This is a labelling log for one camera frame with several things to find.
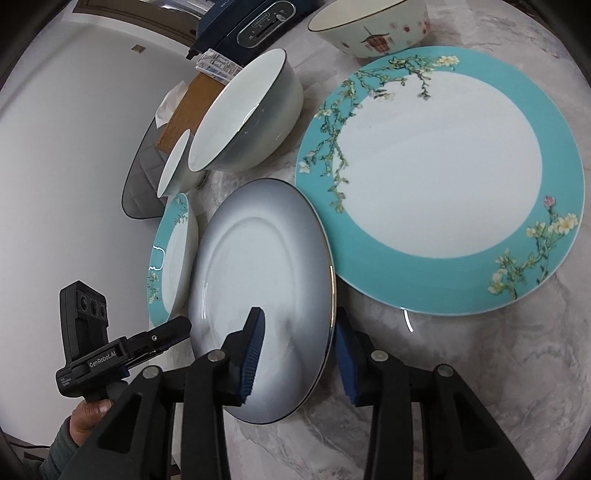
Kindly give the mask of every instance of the tissue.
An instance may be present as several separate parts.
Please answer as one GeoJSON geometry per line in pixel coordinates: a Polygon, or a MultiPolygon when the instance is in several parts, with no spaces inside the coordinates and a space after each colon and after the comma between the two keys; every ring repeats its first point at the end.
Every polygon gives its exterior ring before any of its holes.
{"type": "Polygon", "coordinates": [[[181,80],[175,88],[166,94],[158,110],[156,110],[156,128],[160,128],[169,122],[188,89],[187,84],[181,80]]]}

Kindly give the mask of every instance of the bowl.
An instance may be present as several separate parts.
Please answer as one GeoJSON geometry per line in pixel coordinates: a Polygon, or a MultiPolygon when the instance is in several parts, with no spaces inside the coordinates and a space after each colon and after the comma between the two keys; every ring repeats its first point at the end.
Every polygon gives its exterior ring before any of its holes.
{"type": "Polygon", "coordinates": [[[336,0],[308,29],[353,57],[380,57],[409,48],[431,28],[425,0],[336,0]]]}
{"type": "Polygon", "coordinates": [[[158,197],[174,197],[187,193],[194,187],[199,188],[205,181],[206,172],[189,170],[189,148],[193,140],[190,130],[185,130],[168,156],[160,183],[158,197]]]}
{"type": "Polygon", "coordinates": [[[187,300],[197,254],[199,227],[184,193],[170,199],[160,221],[148,266],[148,312],[158,326],[176,316],[187,300]]]}
{"type": "Polygon", "coordinates": [[[285,50],[264,53],[212,103],[195,133],[189,169],[235,173],[258,165],[291,132],[303,103],[303,88],[285,50]]]}

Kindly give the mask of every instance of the patterned ceramic bowl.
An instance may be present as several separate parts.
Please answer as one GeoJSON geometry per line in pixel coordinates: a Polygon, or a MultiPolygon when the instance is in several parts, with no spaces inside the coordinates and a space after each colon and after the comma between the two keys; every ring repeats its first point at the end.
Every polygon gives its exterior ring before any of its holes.
{"type": "Polygon", "coordinates": [[[380,57],[409,48],[431,28],[424,0],[336,0],[308,24],[339,50],[354,57],[380,57]]]}

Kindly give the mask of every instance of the teal plate rim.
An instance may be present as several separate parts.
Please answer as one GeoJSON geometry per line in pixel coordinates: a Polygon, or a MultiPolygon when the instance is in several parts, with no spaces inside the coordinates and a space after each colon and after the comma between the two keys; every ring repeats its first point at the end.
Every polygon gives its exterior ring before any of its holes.
{"type": "Polygon", "coordinates": [[[583,164],[573,134],[554,102],[514,66],[459,47],[413,48],[382,57],[351,75],[311,120],[297,156],[295,177],[296,187],[323,222],[339,277],[385,304],[439,316],[489,312],[534,291],[566,258],[583,216],[583,164]],[[335,104],[339,97],[352,96],[353,102],[360,103],[369,90],[372,96],[380,95],[380,87],[394,77],[400,81],[425,67],[468,75],[498,89],[525,115],[542,153],[542,182],[527,219],[494,247],[465,257],[403,254],[358,227],[339,198],[339,179],[332,167],[332,154],[338,154],[325,142],[335,133],[339,116],[342,127],[352,112],[347,108],[350,102],[335,104]],[[364,76],[372,71],[386,75],[364,76]],[[331,132],[323,128],[325,118],[331,132]]]}
{"type": "Polygon", "coordinates": [[[189,201],[184,193],[179,193],[166,207],[154,238],[150,263],[148,264],[147,301],[150,321],[155,327],[167,322],[171,314],[164,307],[162,299],[162,268],[168,242],[174,227],[188,218],[189,201]]]}

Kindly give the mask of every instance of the screw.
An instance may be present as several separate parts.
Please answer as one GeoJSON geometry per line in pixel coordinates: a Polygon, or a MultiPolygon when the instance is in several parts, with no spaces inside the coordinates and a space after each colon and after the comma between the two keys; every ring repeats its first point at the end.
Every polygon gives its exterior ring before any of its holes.
{"type": "Polygon", "coordinates": [[[212,350],[207,354],[207,359],[210,362],[219,362],[220,360],[224,360],[226,358],[226,352],[223,350],[212,350]]]}
{"type": "Polygon", "coordinates": [[[441,375],[442,377],[452,377],[454,374],[454,369],[452,367],[450,367],[449,365],[446,364],[442,364],[439,365],[439,367],[437,367],[437,373],[439,375],[441,375]]]}
{"type": "Polygon", "coordinates": [[[388,359],[388,354],[383,350],[374,350],[371,352],[371,358],[376,362],[385,362],[388,359]]]}
{"type": "Polygon", "coordinates": [[[142,371],[142,375],[144,376],[144,378],[148,378],[148,379],[157,377],[159,373],[160,373],[160,369],[158,367],[155,367],[154,365],[151,365],[150,367],[146,367],[142,371]]]}

